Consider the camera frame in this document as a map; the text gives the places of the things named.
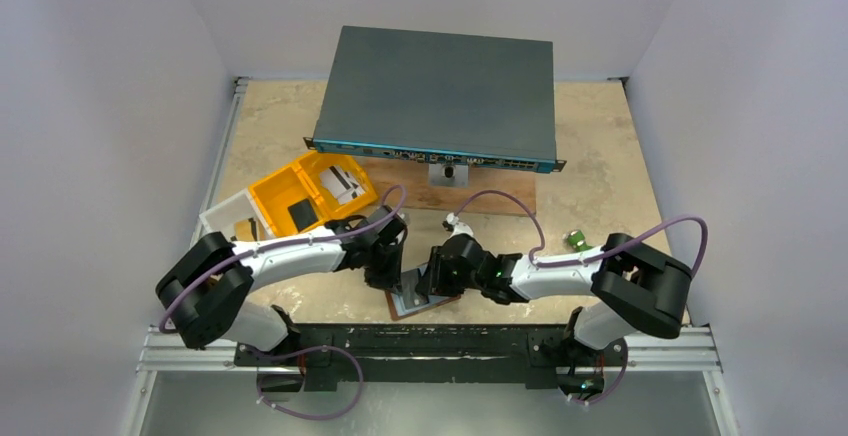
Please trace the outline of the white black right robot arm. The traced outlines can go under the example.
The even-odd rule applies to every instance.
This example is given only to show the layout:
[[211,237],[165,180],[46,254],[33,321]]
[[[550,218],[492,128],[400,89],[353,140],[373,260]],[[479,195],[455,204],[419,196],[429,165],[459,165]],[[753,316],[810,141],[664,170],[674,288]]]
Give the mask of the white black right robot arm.
[[501,305],[591,295],[597,303],[573,315],[569,337],[601,350],[634,332],[677,338],[692,279],[687,264],[624,233],[588,251],[537,260],[493,254],[471,235],[458,234],[432,247],[415,290],[440,297],[475,290]]

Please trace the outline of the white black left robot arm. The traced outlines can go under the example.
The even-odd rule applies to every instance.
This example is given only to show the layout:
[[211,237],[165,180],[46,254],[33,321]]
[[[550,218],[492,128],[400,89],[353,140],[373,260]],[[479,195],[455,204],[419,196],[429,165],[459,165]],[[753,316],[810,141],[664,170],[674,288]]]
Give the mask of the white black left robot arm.
[[354,269],[364,270],[368,285],[385,289],[399,277],[406,232],[405,219],[383,205],[367,217],[331,220],[267,241],[208,233],[157,283],[163,322],[189,349],[224,339],[278,352],[295,334],[291,318],[282,309],[249,302],[251,293],[295,277]]

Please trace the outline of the brown leather card holder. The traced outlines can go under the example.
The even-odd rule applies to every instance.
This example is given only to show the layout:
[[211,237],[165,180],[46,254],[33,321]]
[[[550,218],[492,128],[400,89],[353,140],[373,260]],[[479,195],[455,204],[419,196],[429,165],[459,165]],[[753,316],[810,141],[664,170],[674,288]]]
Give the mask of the brown leather card holder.
[[425,265],[404,271],[400,274],[399,285],[385,291],[392,321],[400,321],[460,299],[460,296],[445,297],[418,293],[416,285],[422,280],[425,272]]

